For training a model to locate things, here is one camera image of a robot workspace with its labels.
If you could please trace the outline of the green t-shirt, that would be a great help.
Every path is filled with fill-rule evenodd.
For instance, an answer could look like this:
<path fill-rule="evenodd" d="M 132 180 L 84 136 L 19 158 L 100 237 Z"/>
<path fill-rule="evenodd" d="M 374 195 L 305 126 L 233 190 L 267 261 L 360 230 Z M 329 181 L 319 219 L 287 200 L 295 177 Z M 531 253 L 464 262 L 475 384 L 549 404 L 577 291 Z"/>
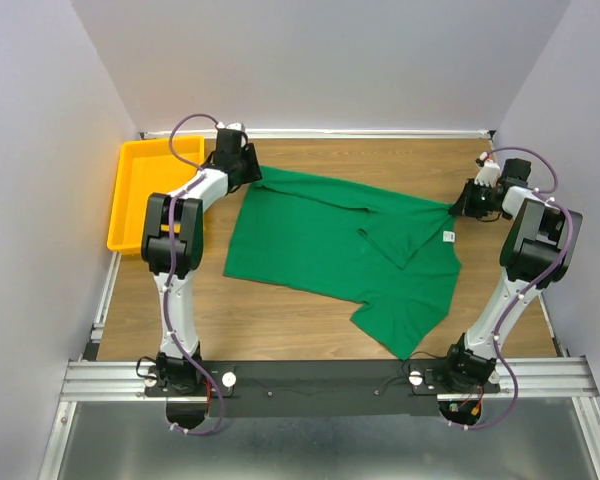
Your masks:
<path fill-rule="evenodd" d="M 247 190 L 227 277 L 358 304 L 352 322 L 405 360 L 449 314 L 461 263 L 449 206 L 264 166 Z"/>

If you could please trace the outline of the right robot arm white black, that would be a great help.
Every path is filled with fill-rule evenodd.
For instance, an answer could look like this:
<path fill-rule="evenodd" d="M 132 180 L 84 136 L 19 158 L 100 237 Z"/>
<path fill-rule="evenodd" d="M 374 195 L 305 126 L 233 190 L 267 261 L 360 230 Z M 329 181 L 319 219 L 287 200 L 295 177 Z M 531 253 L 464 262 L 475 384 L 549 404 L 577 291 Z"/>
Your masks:
<path fill-rule="evenodd" d="M 564 277 L 582 223 L 581 214 L 559 207 L 550 192 L 528 185 L 529 161 L 510 158 L 499 166 L 484 152 L 476 164 L 478 173 L 466 181 L 449 213 L 477 220 L 497 213 L 512 225 L 493 295 L 476 323 L 449 348 L 439 370 L 442 384 L 462 393 L 490 381 L 504 341 L 526 307 Z"/>

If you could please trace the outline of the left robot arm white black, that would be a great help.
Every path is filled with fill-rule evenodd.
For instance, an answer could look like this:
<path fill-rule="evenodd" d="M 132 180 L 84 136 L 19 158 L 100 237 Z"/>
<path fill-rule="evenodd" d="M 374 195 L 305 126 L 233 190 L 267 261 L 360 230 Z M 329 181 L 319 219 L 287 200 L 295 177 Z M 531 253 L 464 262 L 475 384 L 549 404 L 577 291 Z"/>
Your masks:
<path fill-rule="evenodd" d="M 215 149 L 194 177 L 168 194 L 149 196 L 141 257 L 159 294 L 162 338 L 149 388 L 196 395 L 208 385 L 200 370 L 193 280 L 204 251 L 204 214 L 220 199 L 262 178 L 255 146 L 241 123 L 216 129 Z"/>

